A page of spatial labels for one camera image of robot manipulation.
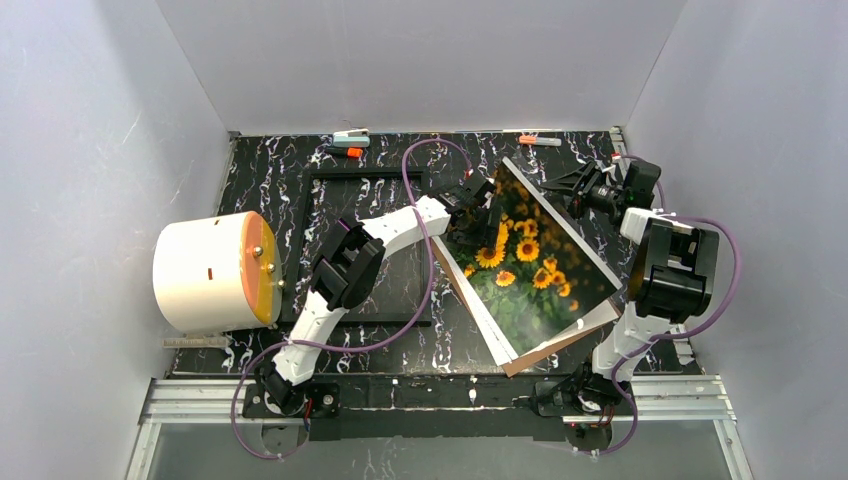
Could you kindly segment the sunflower photo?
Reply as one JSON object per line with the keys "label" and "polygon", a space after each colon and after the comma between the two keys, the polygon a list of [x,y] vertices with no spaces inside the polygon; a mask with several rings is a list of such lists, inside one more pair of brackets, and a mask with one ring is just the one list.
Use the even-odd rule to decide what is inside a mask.
{"label": "sunflower photo", "polygon": [[460,248],[483,268],[506,261],[527,273],[536,266],[533,282],[537,289],[556,285],[560,294],[567,296],[570,285],[575,284],[582,300],[599,301],[606,295],[614,303],[613,296],[621,287],[618,276],[511,160],[500,162],[494,184],[490,206],[502,207],[494,249],[448,243],[445,235],[438,238]]}

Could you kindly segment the black picture frame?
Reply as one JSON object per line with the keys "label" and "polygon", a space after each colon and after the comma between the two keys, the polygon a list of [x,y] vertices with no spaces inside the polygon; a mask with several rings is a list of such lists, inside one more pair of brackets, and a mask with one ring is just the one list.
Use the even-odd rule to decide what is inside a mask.
{"label": "black picture frame", "polygon": [[[306,187],[312,187],[313,181],[329,182],[352,182],[354,180],[401,180],[402,171],[400,167],[364,167],[364,168],[317,168],[307,169],[303,172],[303,180]],[[317,254],[306,255],[305,242],[306,230],[313,212],[313,196],[304,193],[298,206],[294,210],[294,226],[292,239],[290,240],[290,253],[293,260],[286,262],[285,284],[283,293],[281,313],[278,323],[280,327],[293,327],[299,313],[295,308],[299,305],[298,295],[306,295],[310,287],[309,281],[312,276],[312,264]],[[401,327],[408,321],[409,314],[404,313],[349,313],[341,321],[341,327],[355,325],[380,325],[388,327]]]}

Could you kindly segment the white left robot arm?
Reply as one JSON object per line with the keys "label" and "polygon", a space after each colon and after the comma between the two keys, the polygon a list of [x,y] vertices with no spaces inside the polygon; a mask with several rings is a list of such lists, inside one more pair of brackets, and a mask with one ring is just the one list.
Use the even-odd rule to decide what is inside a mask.
{"label": "white left robot arm", "polygon": [[494,181],[469,170],[459,184],[443,186],[380,217],[342,217],[311,264],[309,290],[289,341],[272,358],[265,378],[286,388],[311,379],[322,346],[339,320],[367,300],[383,261],[432,237],[458,233],[471,244],[492,248],[498,213],[489,209]]}

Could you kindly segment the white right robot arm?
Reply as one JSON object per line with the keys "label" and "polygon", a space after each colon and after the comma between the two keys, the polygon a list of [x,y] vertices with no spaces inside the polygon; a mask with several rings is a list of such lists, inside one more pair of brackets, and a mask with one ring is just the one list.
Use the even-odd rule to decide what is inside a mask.
{"label": "white right robot arm", "polygon": [[575,219],[589,211],[606,214],[619,234],[637,247],[622,316],[581,372],[573,375],[583,386],[628,382],[650,346],[672,325],[702,315],[714,292],[718,233],[653,209],[661,168],[638,156],[627,159],[620,183],[613,183],[600,167],[585,164],[541,185],[563,194],[566,210]]}

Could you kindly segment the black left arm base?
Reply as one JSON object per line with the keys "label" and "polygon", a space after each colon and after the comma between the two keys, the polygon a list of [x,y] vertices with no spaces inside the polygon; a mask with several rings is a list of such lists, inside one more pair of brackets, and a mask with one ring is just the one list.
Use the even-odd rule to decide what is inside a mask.
{"label": "black left arm base", "polygon": [[247,387],[240,414],[250,419],[337,417],[341,391],[336,383],[308,380],[297,386],[284,382],[276,372],[261,369]]}

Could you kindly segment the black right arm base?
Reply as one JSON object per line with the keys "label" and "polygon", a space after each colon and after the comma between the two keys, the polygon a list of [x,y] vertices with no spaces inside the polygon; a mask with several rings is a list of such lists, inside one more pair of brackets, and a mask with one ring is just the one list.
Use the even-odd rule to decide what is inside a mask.
{"label": "black right arm base", "polygon": [[624,399],[614,382],[594,373],[588,363],[561,381],[536,382],[529,397],[531,410],[541,417],[601,415]]}

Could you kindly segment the orange white marker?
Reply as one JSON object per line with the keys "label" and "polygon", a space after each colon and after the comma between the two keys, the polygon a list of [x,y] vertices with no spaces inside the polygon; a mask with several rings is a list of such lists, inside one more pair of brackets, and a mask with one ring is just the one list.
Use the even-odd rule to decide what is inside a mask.
{"label": "orange white marker", "polygon": [[562,140],[556,137],[521,135],[518,141],[522,145],[532,145],[541,147],[560,147]]}

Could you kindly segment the black orange marker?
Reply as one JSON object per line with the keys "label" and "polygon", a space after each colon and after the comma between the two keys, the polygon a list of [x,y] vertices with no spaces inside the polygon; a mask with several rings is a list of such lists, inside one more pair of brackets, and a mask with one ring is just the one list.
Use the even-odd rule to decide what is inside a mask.
{"label": "black orange marker", "polygon": [[337,157],[361,158],[364,153],[364,150],[359,147],[328,146],[324,149],[324,152],[328,155]]}

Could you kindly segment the white mat board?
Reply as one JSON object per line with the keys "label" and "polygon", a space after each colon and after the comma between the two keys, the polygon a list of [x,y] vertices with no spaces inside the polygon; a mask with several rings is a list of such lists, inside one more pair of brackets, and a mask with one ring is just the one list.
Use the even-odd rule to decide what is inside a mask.
{"label": "white mat board", "polygon": [[506,261],[483,268],[439,238],[432,245],[495,363],[509,376],[599,332],[620,315],[606,295],[599,301],[580,299],[575,284],[567,296],[556,285],[537,289],[536,266],[527,273]]}

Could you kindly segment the white cylinder orange lid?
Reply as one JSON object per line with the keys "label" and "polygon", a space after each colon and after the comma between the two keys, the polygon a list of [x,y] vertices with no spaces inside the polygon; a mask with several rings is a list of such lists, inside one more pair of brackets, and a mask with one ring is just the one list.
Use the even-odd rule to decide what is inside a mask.
{"label": "white cylinder orange lid", "polygon": [[152,286],[181,333],[270,327],[282,305],[281,267],[269,224],[247,211],[167,225],[155,246]]}

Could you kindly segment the wooden ruler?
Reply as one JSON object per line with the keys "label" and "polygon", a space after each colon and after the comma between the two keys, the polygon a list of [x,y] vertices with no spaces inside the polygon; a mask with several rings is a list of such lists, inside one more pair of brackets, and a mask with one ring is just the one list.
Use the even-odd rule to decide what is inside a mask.
{"label": "wooden ruler", "polygon": [[161,346],[165,349],[224,349],[230,343],[231,340],[224,336],[172,337],[163,339]]}

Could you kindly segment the aluminium rail frame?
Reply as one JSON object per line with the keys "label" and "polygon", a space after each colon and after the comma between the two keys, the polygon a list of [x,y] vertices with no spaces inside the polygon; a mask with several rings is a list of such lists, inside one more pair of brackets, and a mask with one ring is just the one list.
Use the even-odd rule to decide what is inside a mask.
{"label": "aluminium rail frame", "polygon": [[608,420],[518,406],[533,376],[330,377],[293,418],[234,379],[152,383],[130,479],[749,479],[716,375],[642,375]]}

